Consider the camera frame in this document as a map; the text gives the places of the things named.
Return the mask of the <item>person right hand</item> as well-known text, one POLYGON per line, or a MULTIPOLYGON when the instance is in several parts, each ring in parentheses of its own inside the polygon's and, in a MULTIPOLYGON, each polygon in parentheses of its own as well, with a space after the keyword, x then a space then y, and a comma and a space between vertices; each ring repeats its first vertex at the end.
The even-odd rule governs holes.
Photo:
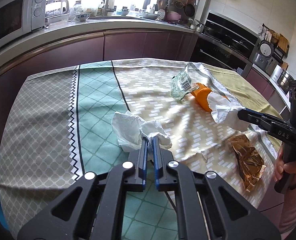
POLYGON ((278 152, 278 157, 275 161, 274 167, 274 182, 278 182, 285 173, 292 174, 293 178, 290 182, 290 187, 296 185, 296 161, 290 163, 284 163, 283 161, 283 148, 281 147, 278 152))

